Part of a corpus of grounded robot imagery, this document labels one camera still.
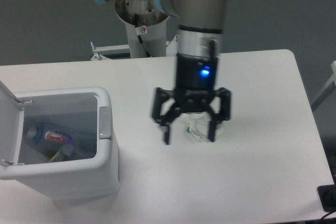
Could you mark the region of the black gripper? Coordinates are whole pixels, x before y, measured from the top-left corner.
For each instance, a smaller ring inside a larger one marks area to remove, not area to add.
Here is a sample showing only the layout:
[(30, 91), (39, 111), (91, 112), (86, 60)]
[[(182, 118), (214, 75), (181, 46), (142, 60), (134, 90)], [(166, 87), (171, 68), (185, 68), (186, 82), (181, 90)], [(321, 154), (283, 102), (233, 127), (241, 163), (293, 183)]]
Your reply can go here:
[[(232, 93), (226, 88), (214, 90), (218, 58), (177, 54), (174, 90), (156, 88), (152, 118), (163, 130), (163, 141), (170, 145), (170, 125), (182, 113), (207, 112), (210, 117), (207, 138), (215, 141), (216, 129), (223, 121), (231, 118)], [(211, 107), (213, 99), (219, 98), (219, 111)], [(174, 103), (168, 111), (161, 113), (163, 104), (169, 99)]]

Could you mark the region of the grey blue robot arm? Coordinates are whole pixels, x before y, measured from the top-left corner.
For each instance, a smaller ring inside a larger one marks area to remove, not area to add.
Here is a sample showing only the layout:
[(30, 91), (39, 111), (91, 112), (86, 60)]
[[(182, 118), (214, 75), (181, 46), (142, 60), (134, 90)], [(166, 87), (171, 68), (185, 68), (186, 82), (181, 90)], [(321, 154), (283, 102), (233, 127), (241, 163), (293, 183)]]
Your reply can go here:
[(223, 37), (227, 0), (95, 0), (115, 2), (119, 17), (130, 24), (130, 55), (152, 58), (165, 54), (165, 34), (157, 26), (168, 17), (177, 17), (177, 60), (173, 90), (155, 90), (152, 118), (170, 143), (170, 126), (183, 113), (206, 112), (208, 139), (214, 141), (216, 129), (230, 119), (232, 94), (215, 89), (218, 55)]

